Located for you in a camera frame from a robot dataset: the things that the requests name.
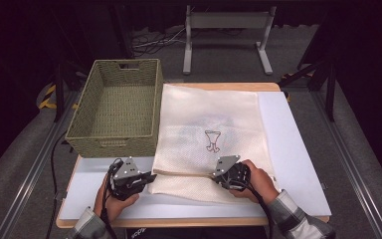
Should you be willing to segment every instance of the woven basket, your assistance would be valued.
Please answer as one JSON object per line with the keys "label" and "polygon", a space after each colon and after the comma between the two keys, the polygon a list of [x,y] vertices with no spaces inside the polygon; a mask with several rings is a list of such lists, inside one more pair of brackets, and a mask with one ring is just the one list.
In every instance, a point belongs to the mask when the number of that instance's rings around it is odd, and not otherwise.
{"label": "woven basket", "polygon": [[66,140],[82,157],[153,156],[162,87],[159,60],[95,61]]}

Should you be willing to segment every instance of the hand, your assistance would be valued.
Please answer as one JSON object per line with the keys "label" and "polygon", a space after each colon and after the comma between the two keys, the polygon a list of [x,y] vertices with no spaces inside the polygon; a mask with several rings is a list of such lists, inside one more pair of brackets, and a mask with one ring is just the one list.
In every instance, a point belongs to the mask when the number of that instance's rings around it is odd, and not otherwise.
{"label": "hand", "polygon": [[[104,188],[106,184],[106,178],[107,178],[107,175],[104,177],[103,183],[101,184],[101,187],[98,189],[97,196],[95,197],[95,208],[93,212],[97,216],[100,216],[101,210],[102,210],[102,201],[103,201]],[[110,196],[106,201],[107,217],[109,219],[109,222],[114,221],[124,208],[134,204],[134,202],[138,199],[138,197],[139,197],[138,194],[133,194],[130,197],[128,197],[126,200],[121,201]]]}
{"label": "hand", "polygon": [[[242,161],[242,164],[245,164],[250,169],[250,182],[254,189],[263,197],[265,203],[269,204],[274,201],[278,197],[279,193],[275,189],[275,186],[273,185],[272,179],[269,177],[269,175],[264,170],[256,168],[256,166],[248,159]],[[254,196],[254,194],[248,189],[245,189],[242,192],[237,190],[230,190],[230,192],[235,197],[246,197],[253,202],[259,203],[256,196]]]}

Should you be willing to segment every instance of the gray floor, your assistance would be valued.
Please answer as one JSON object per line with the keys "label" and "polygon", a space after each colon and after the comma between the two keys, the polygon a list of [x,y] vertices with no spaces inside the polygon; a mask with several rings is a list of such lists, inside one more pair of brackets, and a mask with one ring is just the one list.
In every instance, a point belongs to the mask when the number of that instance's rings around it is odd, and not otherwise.
{"label": "gray floor", "polygon": [[[201,32],[193,39],[190,76],[182,75],[183,43],[176,43],[154,55],[144,55],[141,58],[160,59],[164,79],[170,82],[277,82],[281,75],[296,71],[295,66],[315,30],[315,27],[272,30],[267,46],[274,70],[272,76],[266,76],[263,72],[254,47],[259,33],[253,30],[243,31],[235,37],[219,32]],[[336,122],[330,123],[324,119],[322,108],[318,107],[317,99],[324,98],[324,89],[319,93],[311,93],[304,87],[304,82],[298,81],[287,86],[285,90],[290,93],[289,106],[317,175],[327,185],[324,193],[333,214],[330,224],[336,229],[339,238],[382,238],[377,236],[372,226],[374,223],[366,213],[368,208],[360,202],[362,195],[354,189],[356,185],[345,167],[330,126],[338,129],[381,218],[382,169],[340,88],[337,87],[336,90]],[[72,113],[73,110],[68,110],[68,120],[63,123],[58,135],[68,127]],[[0,160],[0,225],[40,153],[49,131],[55,126],[54,116],[55,110],[41,110]],[[76,153],[70,153],[68,145],[57,146],[55,169],[61,191],[67,188],[76,158]],[[14,219],[14,227],[7,234],[8,237],[45,237],[52,213],[53,190],[51,166],[47,160],[38,181],[28,190],[28,201],[21,208],[19,218]],[[51,237],[62,238],[67,230],[54,225]]]}

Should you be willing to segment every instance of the person's left hand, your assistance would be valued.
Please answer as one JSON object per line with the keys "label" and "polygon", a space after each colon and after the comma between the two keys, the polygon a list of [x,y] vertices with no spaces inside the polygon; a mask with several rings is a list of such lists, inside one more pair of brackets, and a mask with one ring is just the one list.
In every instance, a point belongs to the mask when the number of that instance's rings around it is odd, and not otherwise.
{"label": "person's left hand", "polygon": [[[103,201],[103,193],[104,193],[106,178],[107,178],[107,175],[104,177],[103,183],[98,189],[97,196],[95,197],[95,208],[93,212],[97,216],[100,216],[101,210],[102,210],[102,201]],[[134,202],[138,199],[138,197],[139,197],[138,194],[133,194],[130,197],[128,197],[126,200],[121,201],[110,196],[106,201],[107,218],[109,219],[109,222],[114,221],[124,208],[134,204]]]}

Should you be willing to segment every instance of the basket handle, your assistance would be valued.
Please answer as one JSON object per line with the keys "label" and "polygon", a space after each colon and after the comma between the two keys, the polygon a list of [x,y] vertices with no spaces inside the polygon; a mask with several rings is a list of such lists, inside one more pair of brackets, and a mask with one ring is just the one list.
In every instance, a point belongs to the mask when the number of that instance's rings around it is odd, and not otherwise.
{"label": "basket handle", "polygon": [[119,140],[100,140],[99,143],[102,147],[123,147],[126,146],[128,139]]}

